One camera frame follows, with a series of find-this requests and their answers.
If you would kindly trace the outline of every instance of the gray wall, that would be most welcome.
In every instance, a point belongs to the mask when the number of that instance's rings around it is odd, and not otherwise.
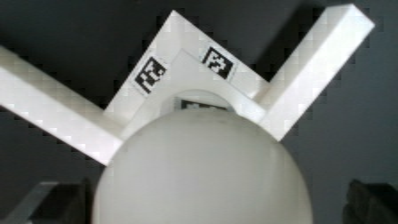
[[[106,107],[171,9],[271,79],[324,7],[345,2],[2,0],[0,44]],[[398,2],[354,3],[377,29],[283,140],[308,180],[317,224],[342,223],[352,178],[398,183]],[[4,111],[0,218],[40,181],[90,177],[97,183],[102,170]]]

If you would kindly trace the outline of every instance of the black object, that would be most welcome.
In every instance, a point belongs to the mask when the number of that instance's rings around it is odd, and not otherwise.
[[[398,191],[386,183],[351,183],[344,224],[398,224]]]
[[[33,224],[90,224],[91,205],[90,181],[59,184],[33,214]]]

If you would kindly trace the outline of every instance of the white panel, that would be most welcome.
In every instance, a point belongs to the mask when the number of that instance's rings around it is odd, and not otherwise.
[[[352,4],[326,9],[260,101],[267,110],[264,126],[278,140],[313,104],[374,26]]]
[[[0,105],[107,165],[122,127],[104,110],[0,47]]]
[[[178,93],[187,90],[203,90],[221,96],[237,114],[255,123],[260,123],[265,118],[262,106],[212,72],[193,55],[182,50],[171,65],[169,75],[164,77],[164,81],[127,125],[122,135],[123,139],[129,139],[136,131],[164,115],[162,108],[166,107],[166,102],[173,101]]]
[[[148,58],[155,57],[162,62],[162,65],[168,67],[175,61],[178,52],[184,49],[194,56],[196,60],[203,61],[210,47],[233,62],[228,81],[242,93],[255,99],[260,91],[265,91],[269,88],[269,82],[264,80],[257,72],[193,25],[189,20],[182,17],[177,11],[173,11],[141,58],[141,62],[132,71],[129,81],[123,84],[109,108],[106,109],[106,115],[120,122],[120,124],[125,125],[132,120],[148,97],[148,95],[143,95],[143,92],[138,90],[134,81]]]

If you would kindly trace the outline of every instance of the white v-shaped frame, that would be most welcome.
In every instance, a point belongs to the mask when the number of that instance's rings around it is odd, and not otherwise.
[[[0,105],[107,165],[125,139],[139,127],[134,125],[134,117],[153,91],[145,88],[159,88],[157,85],[150,86],[145,83],[145,79],[138,82],[139,71],[152,58],[162,65],[164,70],[159,69],[159,72],[171,69],[178,52],[184,50],[205,63],[200,67],[209,66],[225,76],[226,80],[216,75],[216,82],[230,82],[230,89],[237,92],[237,96],[251,101],[253,108],[260,108],[264,115],[257,123],[281,140],[374,26],[374,22],[352,4],[329,7],[276,77],[267,83],[212,38],[173,12],[106,111],[22,58],[0,48]],[[210,53],[221,55],[209,62]],[[223,57],[226,60],[217,63],[226,62],[225,67],[221,64],[216,65],[216,60]],[[221,68],[226,67],[228,72],[221,73]]]

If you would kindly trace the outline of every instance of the white plastic arm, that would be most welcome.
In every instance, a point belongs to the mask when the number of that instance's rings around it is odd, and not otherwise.
[[[374,26],[352,4],[326,9],[260,100],[267,110],[262,126],[278,140],[313,104]]]
[[[0,47],[0,105],[106,165],[122,127],[104,110]]]

